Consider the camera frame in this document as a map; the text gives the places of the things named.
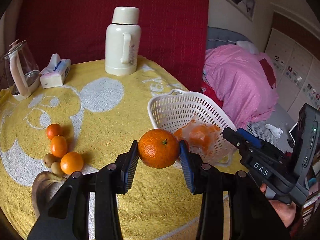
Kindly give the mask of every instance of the tissue box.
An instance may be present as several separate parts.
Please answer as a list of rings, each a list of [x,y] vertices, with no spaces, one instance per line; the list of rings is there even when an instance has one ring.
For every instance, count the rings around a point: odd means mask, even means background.
[[[55,66],[52,73],[44,73],[40,77],[43,88],[61,87],[70,71],[71,60],[62,59]]]

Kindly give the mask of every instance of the yellow towel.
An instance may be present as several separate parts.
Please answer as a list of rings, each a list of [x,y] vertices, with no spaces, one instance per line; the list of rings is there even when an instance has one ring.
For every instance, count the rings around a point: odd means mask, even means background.
[[[42,158],[50,152],[45,128],[63,126],[69,150],[81,153],[85,172],[97,171],[127,152],[133,140],[152,129],[148,101],[172,88],[185,89],[156,63],[139,57],[138,70],[129,76],[111,76],[104,61],[72,65],[63,87],[39,87],[28,99],[16,101],[9,90],[0,99],[0,207],[24,238],[35,223],[31,186],[46,170]],[[235,154],[233,164],[221,170],[243,169]],[[193,196],[182,171],[152,169],[138,162],[132,189],[117,195],[124,239],[185,239],[195,234],[201,195]]]

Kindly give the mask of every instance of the glass kettle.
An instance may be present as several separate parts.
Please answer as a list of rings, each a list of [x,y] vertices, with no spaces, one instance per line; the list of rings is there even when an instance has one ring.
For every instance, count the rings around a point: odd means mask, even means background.
[[[21,101],[39,86],[39,67],[31,54],[27,41],[16,40],[4,55],[5,71],[11,94]]]

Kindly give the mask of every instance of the wardrobe door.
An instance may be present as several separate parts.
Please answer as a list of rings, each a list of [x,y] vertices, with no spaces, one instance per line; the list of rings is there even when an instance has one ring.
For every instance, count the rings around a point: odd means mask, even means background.
[[[284,77],[290,79],[299,89],[302,88],[309,73],[313,56],[299,44],[295,44]]]
[[[313,58],[310,71],[303,83],[302,89],[289,108],[288,114],[295,121],[298,120],[299,111],[305,103],[320,110],[320,62],[316,58]]]
[[[277,84],[289,63],[295,42],[283,33],[272,29],[265,53],[273,60]]]
[[[295,101],[300,89],[286,77],[283,77],[277,86],[279,95],[278,104],[288,111]]]

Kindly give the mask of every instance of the handheld device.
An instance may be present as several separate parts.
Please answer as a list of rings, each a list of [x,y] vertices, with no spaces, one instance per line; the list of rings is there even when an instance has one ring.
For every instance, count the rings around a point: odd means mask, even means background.
[[[89,195],[95,191],[96,240],[122,240],[116,194],[131,188],[138,163],[138,143],[115,163],[96,173],[74,172],[61,186],[28,235],[27,240],[88,240]],[[187,187],[203,194],[196,240],[223,239],[223,191],[229,192],[231,240],[270,240],[290,235],[269,201],[244,171],[219,172],[180,142],[180,160]],[[266,225],[273,230],[265,230]]]
[[[304,204],[309,195],[305,183],[313,156],[319,148],[320,112],[304,104],[299,112],[295,146],[289,158],[267,141],[243,129],[223,130],[223,137],[239,149],[241,164],[266,183],[276,194],[273,199],[284,203]]]

